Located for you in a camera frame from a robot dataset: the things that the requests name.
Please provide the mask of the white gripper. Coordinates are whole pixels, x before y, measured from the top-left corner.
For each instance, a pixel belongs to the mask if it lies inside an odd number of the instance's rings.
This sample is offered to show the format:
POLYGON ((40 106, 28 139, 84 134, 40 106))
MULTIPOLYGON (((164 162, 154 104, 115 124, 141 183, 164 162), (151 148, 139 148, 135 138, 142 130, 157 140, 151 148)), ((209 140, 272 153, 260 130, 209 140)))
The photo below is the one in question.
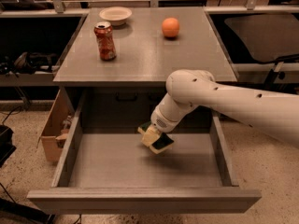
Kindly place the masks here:
POLYGON ((146 123, 142 127, 143 136, 141 142, 146 147, 153 145, 161 137, 162 133, 172 132, 181 120, 182 116, 179 113, 164 114, 160 107, 156 106, 150 116, 151 123, 146 123))

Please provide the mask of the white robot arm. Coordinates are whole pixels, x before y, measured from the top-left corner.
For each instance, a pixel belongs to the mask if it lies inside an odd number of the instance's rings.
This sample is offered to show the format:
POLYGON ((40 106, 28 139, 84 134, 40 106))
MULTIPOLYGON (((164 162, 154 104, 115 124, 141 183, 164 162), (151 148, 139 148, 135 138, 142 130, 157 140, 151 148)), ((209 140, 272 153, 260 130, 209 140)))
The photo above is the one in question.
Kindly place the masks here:
POLYGON ((177 70, 169 75, 165 86, 166 95, 150 122, 138 129, 141 142, 156 154, 171 146, 167 134, 198 106, 299 146, 298 95, 222 85, 204 70, 177 70))

